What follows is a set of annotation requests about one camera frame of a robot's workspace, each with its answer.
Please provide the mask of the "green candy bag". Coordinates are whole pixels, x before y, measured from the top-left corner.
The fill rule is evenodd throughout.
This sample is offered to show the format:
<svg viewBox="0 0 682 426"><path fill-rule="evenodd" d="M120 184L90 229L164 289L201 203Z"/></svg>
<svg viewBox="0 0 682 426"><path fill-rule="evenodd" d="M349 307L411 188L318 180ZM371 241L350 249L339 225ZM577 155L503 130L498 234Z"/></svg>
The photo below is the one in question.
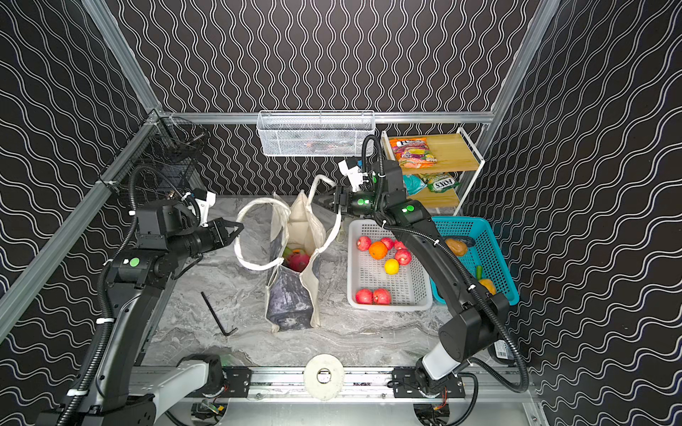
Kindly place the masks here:
<svg viewBox="0 0 682 426"><path fill-rule="evenodd" d="M432 193L445 193L460 185L458 178L452 173L422 174L420 178Z"/></svg>

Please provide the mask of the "yellow potato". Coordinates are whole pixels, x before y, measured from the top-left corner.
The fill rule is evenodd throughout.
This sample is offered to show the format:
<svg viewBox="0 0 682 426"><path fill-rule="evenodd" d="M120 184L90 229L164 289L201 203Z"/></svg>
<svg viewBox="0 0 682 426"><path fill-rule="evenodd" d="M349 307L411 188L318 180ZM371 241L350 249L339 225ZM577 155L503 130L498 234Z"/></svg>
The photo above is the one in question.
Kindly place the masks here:
<svg viewBox="0 0 682 426"><path fill-rule="evenodd" d="M481 284L481 286L483 286L488 291L488 293L490 293L490 295L494 296L495 294L497 294L497 289L492 280L481 279L479 280L479 284Z"/></svg>

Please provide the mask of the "red apple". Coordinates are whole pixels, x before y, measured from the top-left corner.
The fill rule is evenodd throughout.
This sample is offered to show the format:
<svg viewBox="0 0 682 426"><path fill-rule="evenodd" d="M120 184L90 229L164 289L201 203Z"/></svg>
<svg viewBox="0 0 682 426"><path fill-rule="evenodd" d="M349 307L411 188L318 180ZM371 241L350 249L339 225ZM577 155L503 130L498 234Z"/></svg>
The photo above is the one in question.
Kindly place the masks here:
<svg viewBox="0 0 682 426"><path fill-rule="evenodd" d="M357 250L360 250L362 252L368 251L371 245L372 245L371 238L365 235L359 237L356 242Z"/></svg>
<svg viewBox="0 0 682 426"><path fill-rule="evenodd" d="M400 266L408 266L412 262L412 255L406 248L400 248L395 252L394 259Z"/></svg>
<svg viewBox="0 0 682 426"><path fill-rule="evenodd" d="M374 293L369 289L360 289L355 294L355 302L359 305L373 305Z"/></svg>
<svg viewBox="0 0 682 426"><path fill-rule="evenodd" d="M383 238L381 242L383 243L383 245L386 246L388 250L391 250L394 247L394 241L389 237Z"/></svg>
<svg viewBox="0 0 682 426"><path fill-rule="evenodd" d="M391 293L387 289L376 289L372 296L374 305L390 305L392 303Z"/></svg>

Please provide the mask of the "orange tangerine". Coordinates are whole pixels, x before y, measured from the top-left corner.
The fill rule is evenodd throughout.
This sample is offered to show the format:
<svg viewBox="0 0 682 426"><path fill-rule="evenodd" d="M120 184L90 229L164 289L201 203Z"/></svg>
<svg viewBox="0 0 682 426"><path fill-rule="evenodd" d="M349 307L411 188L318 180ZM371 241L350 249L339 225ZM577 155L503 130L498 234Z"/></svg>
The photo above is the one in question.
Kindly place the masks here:
<svg viewBox="0 0 682 426"><path fill-rule="evenodd" d="M368 252L372 258L381 260L387 256L388 250L389 248L387 248L383 241L375 241L369 246Z"/></svg>

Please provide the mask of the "teal white snack bag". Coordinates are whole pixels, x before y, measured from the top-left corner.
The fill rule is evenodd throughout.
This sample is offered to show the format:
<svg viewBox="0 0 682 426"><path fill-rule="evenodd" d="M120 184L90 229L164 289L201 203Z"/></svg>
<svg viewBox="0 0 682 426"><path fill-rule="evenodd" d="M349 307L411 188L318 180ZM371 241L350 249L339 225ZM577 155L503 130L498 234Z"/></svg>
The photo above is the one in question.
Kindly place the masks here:
<svg viewBox="0 0 682 426"><path fill-rule="evenodd" d="M422 181L419 175L404 175L403 185L408 196L414 196L427 188L427 184Z"/></svg>

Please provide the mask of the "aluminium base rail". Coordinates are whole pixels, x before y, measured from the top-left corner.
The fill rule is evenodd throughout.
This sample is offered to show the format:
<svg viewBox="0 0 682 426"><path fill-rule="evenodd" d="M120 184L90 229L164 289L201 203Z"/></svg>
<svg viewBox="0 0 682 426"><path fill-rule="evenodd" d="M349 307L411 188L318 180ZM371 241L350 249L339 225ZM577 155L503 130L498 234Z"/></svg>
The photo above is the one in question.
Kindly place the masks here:
<svg viewBox="0 0 682 426"><path fill-rule="evenodd" d="M484 372L479 390L462 375L448 376L440 390L417 386L412 367L335 367L329 361L312 367L224 367L212 375L200 361L181 367L134 367L117 393L125 397L150 395L162 415L181 402L205 399L216 403L348 403L408 406L455 403L476 396L480 404L517 402L530 425L545 425L547 418L528 393L513 394Z"/></svg>

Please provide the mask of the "black hex key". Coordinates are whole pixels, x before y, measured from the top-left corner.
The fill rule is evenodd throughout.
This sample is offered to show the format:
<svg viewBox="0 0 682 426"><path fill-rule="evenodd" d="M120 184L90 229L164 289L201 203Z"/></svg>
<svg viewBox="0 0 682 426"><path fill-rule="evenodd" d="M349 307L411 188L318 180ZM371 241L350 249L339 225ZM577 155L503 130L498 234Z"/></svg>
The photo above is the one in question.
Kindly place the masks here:
<svg viewBox="0 0 682 426"><path fill-rule="evenodd" d="M202 300L204 300L204 303L206 304L209 313L211 314L211 317L214 319L216 325L218 326L220 334L223 335L223 337L230 337L231 335L234 335L238 331L238 328L231 328L230 330L227 330L223 323L221 322L220 318L218 317L218 314L216 313L214 307L211 305L211 302L207 295L203 291L200 292L200 295L202 297Z"/></svg>

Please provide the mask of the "yellow lemon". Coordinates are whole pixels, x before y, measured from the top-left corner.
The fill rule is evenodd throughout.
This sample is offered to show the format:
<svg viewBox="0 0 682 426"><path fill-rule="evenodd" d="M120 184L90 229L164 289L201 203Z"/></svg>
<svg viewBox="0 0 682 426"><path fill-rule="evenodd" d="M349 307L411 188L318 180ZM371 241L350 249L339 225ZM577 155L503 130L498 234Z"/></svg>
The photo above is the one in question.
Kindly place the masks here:
<svg viewBox="0 0 682 426"><path fill-rule="evenodd" d="M399 273L400 263L396 259L388 259L384 264L384 271L387 275L393 276Z"/></svg>

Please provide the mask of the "pink dragon fruit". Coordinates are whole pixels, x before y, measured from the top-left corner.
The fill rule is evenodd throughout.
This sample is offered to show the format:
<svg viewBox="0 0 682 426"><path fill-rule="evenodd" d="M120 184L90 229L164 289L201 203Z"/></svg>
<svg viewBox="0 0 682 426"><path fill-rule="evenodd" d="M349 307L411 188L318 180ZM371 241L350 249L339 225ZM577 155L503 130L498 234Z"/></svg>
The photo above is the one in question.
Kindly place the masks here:
<svg viewBox="0 0 682 426"><path fill-rule="evenodd" d="M311 257L305 252L294 252L287 259L287 266L294 272L302 273L310 263Z"/></svg>

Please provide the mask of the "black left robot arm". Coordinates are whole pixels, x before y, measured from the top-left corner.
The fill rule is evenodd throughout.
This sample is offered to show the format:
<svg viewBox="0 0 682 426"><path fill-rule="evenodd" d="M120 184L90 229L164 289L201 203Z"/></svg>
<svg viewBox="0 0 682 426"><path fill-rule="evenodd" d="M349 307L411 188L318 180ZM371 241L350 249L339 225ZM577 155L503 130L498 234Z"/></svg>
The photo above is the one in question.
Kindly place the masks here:
<svg viewBox="0 0 682 426"><path fill-rule="evenodd" d="M147 323L162 296L204 254L231 245L243 224L225 218L186 228L180 219L136 218L134 247L122 250L97 280L102 314L79 375L60 407L39 425L151 425L161 401L151 392L129 394L131 373Z"/></svg>

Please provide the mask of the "brown kiwi potato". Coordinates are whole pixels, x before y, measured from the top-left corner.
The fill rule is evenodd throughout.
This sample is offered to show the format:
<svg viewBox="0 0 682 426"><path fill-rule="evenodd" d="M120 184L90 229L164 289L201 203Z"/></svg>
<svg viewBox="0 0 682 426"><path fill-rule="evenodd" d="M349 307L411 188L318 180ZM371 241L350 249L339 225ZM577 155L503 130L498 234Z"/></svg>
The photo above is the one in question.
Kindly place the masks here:
<svg viewBox="0 0 682 426"><path fill-rule="evenodd" d="M463 257L469 251L468 246L465 242L455 239L447 239L446 244L452 253L457 257Z"/></svg>

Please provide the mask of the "orange snack bag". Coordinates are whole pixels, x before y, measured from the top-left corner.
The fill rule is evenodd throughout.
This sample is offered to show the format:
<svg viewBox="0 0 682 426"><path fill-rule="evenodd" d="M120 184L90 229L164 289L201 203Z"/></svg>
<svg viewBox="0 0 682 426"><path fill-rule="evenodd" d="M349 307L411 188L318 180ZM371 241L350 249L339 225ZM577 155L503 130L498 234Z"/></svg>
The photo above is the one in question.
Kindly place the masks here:
<svg viewBox="0 0 682 426"><path fill-rule="evenodd" d="M403 168L424 169L438 163L426 138L392 138L389 143L396 161Z"/></svg>

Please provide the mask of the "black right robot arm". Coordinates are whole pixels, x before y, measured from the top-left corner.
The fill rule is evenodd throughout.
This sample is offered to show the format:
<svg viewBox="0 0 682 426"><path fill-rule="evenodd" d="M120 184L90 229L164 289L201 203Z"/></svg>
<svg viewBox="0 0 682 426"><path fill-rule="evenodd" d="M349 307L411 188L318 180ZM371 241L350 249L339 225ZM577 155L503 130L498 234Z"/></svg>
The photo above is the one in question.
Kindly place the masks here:
<svg viewBox="0 0 682 426"><path fill-rule="evenodd" d="M341 187L319 195L315 203L340 215L374 219L417 258L445 300L451 319L440 327L438 344L415 367L421 392L441 391L447 376L457 376L472 364L482 367L511 392L527 391L527 365L504 324L510 310L507 297L491 294L469 273L420 202L404 195L383 197ZM509 345L519 370L517 383L476 357L498 340Z"/></svg>

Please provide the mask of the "cream canvas grocery bag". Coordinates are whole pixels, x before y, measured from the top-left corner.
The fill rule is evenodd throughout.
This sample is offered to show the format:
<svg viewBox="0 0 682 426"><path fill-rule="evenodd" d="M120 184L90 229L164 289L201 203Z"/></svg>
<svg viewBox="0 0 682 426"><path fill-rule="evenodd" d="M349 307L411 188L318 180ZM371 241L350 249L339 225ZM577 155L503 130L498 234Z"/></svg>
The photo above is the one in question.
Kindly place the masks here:
<svg viewBox="0 0 682 426"><path fill-rule="evenodd" d="M330 230L314 214L313 201L321 183L332 187L336 185L332 179L318 175L310 191L300 193L291 205L273 195L247 203L237 215L237 220L242 222L255 207L269 205L273 208L268 250L270 260L266 264L247 261L240 236L234 240L234 253L246 269L268 272L265 318L274 333L321 326L319 257L335 241L342 225L340 212L336 213Z"/></svg>

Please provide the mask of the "white plastic fruit basket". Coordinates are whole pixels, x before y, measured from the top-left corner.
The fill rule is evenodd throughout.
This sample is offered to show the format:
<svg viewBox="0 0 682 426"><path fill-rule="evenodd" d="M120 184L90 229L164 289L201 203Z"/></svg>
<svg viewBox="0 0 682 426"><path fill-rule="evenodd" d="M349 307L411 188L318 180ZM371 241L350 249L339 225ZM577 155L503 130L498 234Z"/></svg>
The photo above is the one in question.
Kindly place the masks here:
<svg viewBox="0 0 682 426"><path fill-rule="evenodd" d="M376 242L394 237L389 231L381 228L371 219L353 221L347 230L347 301L351 307L366 311L380 312L419 312L431 308L433 292L429 276L417 259L402 266L398 273L389 275L385 272L385 262L394 256L390 250L385 258L377 260L367 251L357 248L358 239L363 236ZM363 290L385 289L391 297L387 305L361 304L356 301L356 294Z"/></svg>

